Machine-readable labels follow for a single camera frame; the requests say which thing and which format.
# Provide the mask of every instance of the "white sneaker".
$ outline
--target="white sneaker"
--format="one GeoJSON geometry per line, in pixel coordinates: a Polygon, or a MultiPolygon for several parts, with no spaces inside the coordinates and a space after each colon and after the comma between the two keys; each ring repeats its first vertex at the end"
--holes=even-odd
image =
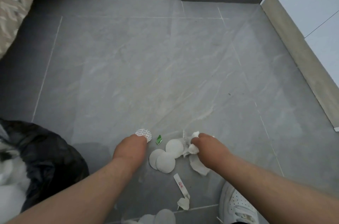
{"type": "Polygon", "coordinates": [[[257,210],[228,182],[222,188],[219,216],[224,224],[259,224],[257,210]]]}

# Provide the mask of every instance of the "marble pattern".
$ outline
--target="marble pattern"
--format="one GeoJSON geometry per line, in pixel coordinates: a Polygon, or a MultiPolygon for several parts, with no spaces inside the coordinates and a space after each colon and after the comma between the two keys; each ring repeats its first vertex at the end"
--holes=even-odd
{"type": "MultiPolygon", "coordinates": [[[[139,128],[163,137],[159,146],[149,143],[147,156],[183,129],[199,130],[252,163],[339,196],[338,135],[259,5],[42,1],[36,0],[31,14],[48,23],[39,31],[44,36],[35,45],[13,45],[23,55],[33,48],[37,56],[24,70],[25,82],[0,91],[4,118],[34,118],[59,133],[92,173],[139,128]],[[40,45],[46,54],[35,50],[40,45]]],[[[11,55],[0,62],[0,72],[15,80],[20,63],[11,55]]],[[[176,211],[176,173],[193,208],[176,212],[177,223],[217,223],[224,180],[214,172],[200,176],[183,158],[168,175],[145,161],[107,222],[176,211]]]]}

